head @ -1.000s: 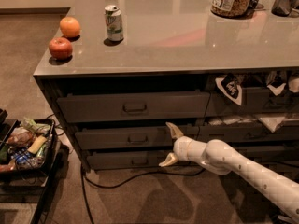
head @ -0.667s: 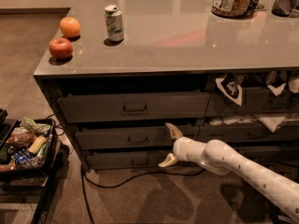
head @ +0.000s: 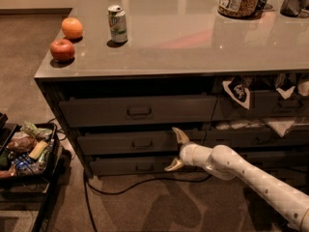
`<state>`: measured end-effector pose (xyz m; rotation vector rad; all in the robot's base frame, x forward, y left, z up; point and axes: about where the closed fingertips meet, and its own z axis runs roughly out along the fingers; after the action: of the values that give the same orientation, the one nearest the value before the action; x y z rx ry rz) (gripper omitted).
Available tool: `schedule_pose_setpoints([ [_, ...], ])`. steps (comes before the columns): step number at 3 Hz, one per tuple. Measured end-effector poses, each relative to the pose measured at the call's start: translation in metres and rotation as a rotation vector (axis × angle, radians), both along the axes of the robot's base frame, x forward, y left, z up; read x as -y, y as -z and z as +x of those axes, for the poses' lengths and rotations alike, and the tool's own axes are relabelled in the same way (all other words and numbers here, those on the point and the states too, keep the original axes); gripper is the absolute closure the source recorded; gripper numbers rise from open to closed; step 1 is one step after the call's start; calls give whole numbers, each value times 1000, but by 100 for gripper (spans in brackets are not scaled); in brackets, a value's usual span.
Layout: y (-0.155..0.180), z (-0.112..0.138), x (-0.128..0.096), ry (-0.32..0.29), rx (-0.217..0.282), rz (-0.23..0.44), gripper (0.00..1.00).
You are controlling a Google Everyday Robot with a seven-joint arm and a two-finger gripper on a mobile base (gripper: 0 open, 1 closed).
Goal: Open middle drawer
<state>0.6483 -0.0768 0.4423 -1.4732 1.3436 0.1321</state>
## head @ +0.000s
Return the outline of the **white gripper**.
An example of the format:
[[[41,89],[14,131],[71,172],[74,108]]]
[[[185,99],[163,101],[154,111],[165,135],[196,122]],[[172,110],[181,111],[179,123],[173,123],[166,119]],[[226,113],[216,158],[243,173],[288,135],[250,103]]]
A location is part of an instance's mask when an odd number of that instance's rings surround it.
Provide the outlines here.
[[[183,144],[180,150],[180,158],[174,158],[171,164],[164,168],[165,171],[176,171],[185,165],[198,166],[204,170],[211,170],[212,148],[188,142],[188,136],[180,129],[173,127],[177,142]]]

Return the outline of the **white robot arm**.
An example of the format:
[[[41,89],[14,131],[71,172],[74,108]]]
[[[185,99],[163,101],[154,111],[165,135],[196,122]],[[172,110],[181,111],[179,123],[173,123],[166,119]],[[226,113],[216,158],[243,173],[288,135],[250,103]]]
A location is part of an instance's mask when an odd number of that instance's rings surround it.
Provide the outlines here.
[[[229,181],[240,178],[298,232],[309,232],[309,195],[252,165],[226,145],[213,148],[191,142],[184,131],[173,128],[181,145],[179,156],[165,168],[201,167],[212,176]]]

